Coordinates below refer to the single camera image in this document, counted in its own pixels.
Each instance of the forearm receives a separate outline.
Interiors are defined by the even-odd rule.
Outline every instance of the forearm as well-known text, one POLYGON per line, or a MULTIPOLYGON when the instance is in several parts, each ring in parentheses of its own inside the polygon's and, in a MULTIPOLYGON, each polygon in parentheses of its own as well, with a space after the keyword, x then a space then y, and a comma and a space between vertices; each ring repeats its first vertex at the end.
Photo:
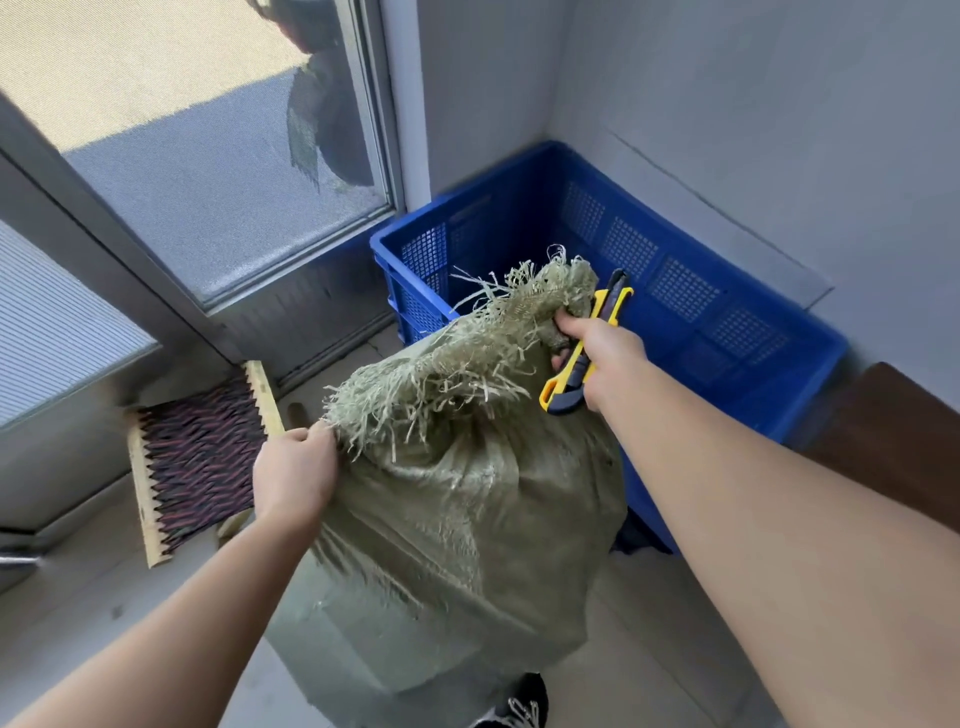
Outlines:
POLYGON ((255 522, 11 728, 217 725, 307 543, 255 522))
POLYGON ((960 537, 648 362, 615 378, 605 418, 791 724, 954 720, 960 537))

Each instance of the blue plastic crate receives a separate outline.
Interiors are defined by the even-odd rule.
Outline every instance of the blue plastic crate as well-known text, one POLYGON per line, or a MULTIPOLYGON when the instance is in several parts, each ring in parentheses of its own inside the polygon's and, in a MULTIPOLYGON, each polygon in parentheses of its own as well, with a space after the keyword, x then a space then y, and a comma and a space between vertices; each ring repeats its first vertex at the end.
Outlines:
MULTIPOLYGON (((847 349, 846 340, 730 265, 558 142, 500 164, 371 239, 400 335, 411 344, 455 319, 475 290, 555 244, 614 268, 636 290, 620 316, 650 359, 724 412, 781 441, 847 349)), ((627 500, 676 550, 633 468, 627 500)))

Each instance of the black shoe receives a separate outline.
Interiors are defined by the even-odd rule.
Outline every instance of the black shoe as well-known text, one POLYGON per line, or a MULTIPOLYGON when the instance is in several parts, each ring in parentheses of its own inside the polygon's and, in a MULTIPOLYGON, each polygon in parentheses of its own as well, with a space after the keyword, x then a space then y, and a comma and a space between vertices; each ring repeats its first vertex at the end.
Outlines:
POLYGON ((543 728, 550 703, 546 697, 546 684, 535 672, 528 672, 514 688, 507 702, 483 716, 473 728, 543 728))

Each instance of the person's right arm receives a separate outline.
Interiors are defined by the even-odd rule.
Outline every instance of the person's right arm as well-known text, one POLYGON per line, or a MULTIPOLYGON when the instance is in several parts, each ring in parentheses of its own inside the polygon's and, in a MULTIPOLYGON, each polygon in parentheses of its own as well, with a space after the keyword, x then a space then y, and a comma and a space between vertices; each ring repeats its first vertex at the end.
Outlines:
POLYGON ((789 724, 960 725, 960 535, 720 412, 635 334, 556 321, 584 340, 589 406, 789 724))

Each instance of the white shoelace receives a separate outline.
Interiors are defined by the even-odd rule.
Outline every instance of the white shoelace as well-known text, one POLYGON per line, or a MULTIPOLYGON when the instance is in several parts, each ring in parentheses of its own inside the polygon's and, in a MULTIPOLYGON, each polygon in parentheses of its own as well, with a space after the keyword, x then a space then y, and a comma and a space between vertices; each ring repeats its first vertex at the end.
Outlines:
POLYGON ((540 704, 537 701, 530 703, 530 710, 515 697, 507 701, 510 710, 514 713, 512 716, 500 717, 494 716, 488 718, 508 728, 540 728, 540 704))

